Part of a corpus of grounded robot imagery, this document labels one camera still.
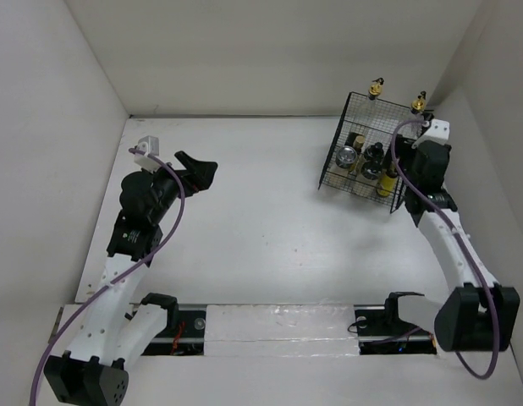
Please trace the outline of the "small yellow bottle cork cap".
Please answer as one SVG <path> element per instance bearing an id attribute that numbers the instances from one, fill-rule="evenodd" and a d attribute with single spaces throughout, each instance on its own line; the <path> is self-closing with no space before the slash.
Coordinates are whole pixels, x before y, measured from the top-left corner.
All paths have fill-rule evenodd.
<path id="1" fill-rule="evenodd" d="M 355 150 L 357 156 L 361 155 L 365 140 L 365 137 L 359 134 L 359 136 L 355 139 L 354 144 L 351 146 Z"/>
<path id="2" fill-rule="evenodd" d="M 383 164 L 382 174 L 378 180 L 376 193 L 379 197 L 387 198 L 392 194 L 398 179 L 398 172 L 393 159 L 390 157 Z"/>

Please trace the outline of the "spice jar black lid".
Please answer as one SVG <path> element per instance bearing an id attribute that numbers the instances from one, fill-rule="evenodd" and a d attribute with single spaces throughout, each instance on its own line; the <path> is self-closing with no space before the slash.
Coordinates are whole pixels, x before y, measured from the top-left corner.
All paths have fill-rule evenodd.
<path id="1" fill-rule="evenodd" d="M 383 164 L 380 160 L 365 162 L 361 167 L 360 175 L 357 180 L 362 184 L 376 184 L 383 171 Z"/>

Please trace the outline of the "clear glass oil bottle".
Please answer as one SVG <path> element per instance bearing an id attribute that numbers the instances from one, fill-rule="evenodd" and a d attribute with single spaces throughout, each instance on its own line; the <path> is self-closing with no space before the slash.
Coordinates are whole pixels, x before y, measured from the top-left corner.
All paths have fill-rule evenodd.
<path id="1" fill-rule="evenodd" d="M 413 119 L 423 119 L 423 113 L 427 105 L 427 92 L 421 91 L 410 104 L 410 114 Z"/>

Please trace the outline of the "spice jar silver lid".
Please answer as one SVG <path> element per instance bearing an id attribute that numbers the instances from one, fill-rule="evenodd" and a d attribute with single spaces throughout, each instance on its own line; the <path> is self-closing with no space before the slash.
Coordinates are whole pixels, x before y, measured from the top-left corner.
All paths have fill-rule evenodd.
<path id="1" fill-rule="evenodd" d="M 341 146 L 335 153 L 334 163 L 331 166 L 330 172 L 335 175 L 347 178 L 351 167 L 357 161 L 357 157 L 357 152 L 352 146 Z"/>

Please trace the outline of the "glass bottle with dark liquid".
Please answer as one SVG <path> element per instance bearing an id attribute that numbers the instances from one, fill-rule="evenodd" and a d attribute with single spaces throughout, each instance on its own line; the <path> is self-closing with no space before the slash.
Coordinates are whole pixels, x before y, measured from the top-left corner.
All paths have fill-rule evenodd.
<path id="1" fill-rule="evenodd" d="M 384 86 L 384 78 L 379 77 L 372 81 L 372 83 L 369 86 L 368 93 L 367 93 L 367 106 L 370 109 L 373 109 L 376 106 L 376 102 L 378 97 L 383 92 L 383 86 Z"/>

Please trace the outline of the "white spice jar black cap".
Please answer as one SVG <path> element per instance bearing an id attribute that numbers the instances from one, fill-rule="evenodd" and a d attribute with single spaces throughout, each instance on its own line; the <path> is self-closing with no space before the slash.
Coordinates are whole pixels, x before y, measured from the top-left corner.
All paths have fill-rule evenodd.
<path id="1" fill-rule="evenodd" d="M 376 142 L 366 149 L 364 157 L 367 162 L 381 162 L 384 158 L 384 154 L 383 144 L 381 142 Z"/>

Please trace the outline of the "brown spice jar black cap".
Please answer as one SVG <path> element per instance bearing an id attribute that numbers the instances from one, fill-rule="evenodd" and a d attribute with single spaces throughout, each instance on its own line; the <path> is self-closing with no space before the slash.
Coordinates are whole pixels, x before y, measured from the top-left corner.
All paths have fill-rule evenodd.
<path id="1" fill-rule="evenodd" d="M 352 146 L 355 142 L 355 139 L 359 136 L 358 133 L 354 132 L 354 131 L 351 131 L 349 132 L 344 144 L 345 145 L 348 145 L 348 146 Z"/>

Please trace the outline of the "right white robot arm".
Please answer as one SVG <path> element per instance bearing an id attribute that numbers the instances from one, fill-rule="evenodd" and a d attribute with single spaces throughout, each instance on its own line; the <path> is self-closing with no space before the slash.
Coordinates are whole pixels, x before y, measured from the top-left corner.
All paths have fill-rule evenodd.
<path id="1" fill-rule="evenodd" d="M 400 333 L 411 324 L 434 333 L 446 352 L 505 351 L 520 305 L 515 288 L 502 286 L 481 263 L 460 224 L 457 206 L 443 188 L 449 145 L 427 140 L 416 145 L 397 135 L 390 146 L 407 188 L 405 208 L 430 244 L 443 271 L 448 297 L 391 294 L 396 303 L 382 312 L 384 327 Z"/>

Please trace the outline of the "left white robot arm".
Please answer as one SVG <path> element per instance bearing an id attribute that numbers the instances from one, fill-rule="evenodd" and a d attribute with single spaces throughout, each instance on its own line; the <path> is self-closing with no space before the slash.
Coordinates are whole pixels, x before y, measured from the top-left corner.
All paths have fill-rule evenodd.
<path id="1" fill-rule="evenodd" d="M 155 152 L 135 147 L 131 153 L 140 168 L 121 182 L 120 210 L 96 292 L 56 333 L 61 337 L 81 317 L 71 344 L 60 356 L 46 351 L 36 372 L 67 405 L 120 405 L 129 368 L 151 341 L 169 335 L 177 348 L 188 326 L 173 296 L 149 293 L 137 310 L 130 304 L 152 260 L 171 238 L 162 232 L 161 220 L 175 201 L 183 212 L 187 198 L 209 189 L 218 164 L 178 151 L 175 157 L 183 167 L 175 170 Z"/>

